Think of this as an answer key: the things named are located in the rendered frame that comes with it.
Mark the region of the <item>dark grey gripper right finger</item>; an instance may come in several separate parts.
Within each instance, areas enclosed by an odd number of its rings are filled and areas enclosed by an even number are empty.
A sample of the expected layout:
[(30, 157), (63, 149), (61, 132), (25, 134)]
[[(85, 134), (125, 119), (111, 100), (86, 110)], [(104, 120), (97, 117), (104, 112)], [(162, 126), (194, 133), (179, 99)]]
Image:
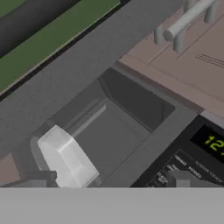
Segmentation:
[(169, 171), (167, 175), (168, 187), (221, 187), (214, 183), (201, 180), (189, 171)]

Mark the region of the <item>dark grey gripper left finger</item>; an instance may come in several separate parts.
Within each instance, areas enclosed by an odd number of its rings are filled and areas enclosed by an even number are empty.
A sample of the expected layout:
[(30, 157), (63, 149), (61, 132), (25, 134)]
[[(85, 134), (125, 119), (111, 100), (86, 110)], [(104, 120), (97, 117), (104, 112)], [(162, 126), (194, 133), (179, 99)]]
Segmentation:
[(0, 187), (57, 187), (56, 178), (56, 171), (33, 171), (19, 180), (1, 184)]

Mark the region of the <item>grey microwave oven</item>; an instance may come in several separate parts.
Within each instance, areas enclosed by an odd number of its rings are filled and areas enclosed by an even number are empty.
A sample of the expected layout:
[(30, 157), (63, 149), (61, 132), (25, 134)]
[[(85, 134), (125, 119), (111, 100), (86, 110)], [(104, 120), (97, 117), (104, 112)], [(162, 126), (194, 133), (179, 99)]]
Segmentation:
[[(197, 116), (130, 186), (164, 187), (168, 172), (189, 171), (224, 186), (224, 101), (171, 76), (147, 77), (119, 65), (141, 40), (163, 25), (165, 31), (184, 14), (185, 0), (122, 0), (109, 13), (22, 76), (0, 98), (0, 184), (23, 175), (13, 158), (17, 147), (91, 81), (111, 67), (132, 71), (169, 92)], [(224, 13), (218, 1), (215, 20)]]

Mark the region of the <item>brown cupboard door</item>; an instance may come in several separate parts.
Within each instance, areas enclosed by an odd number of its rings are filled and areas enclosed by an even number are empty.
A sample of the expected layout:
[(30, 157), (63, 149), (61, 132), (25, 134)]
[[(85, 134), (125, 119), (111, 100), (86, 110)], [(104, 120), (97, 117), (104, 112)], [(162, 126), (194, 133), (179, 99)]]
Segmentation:
[(198, 19), (185, 32), (182, 53), (168, 45), (150, 66), (224, 102), (224, 13), (214, 24)]
[(154, 43), (154, 33), (141, 40), (119, 60), (119, 65), (151, 77), (167, 75), (179, 77), (189, 70), (184, 55), (177, 54), (172, 42)]

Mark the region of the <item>green cupboard panel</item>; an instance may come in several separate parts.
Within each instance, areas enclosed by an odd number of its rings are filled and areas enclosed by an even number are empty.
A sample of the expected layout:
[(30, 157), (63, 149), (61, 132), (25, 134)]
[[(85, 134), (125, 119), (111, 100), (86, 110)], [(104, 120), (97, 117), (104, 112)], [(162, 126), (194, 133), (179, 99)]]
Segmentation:
[(0, 59), (0, 92), (117, 4), (119, 0), (81, 0), (3, 56)]

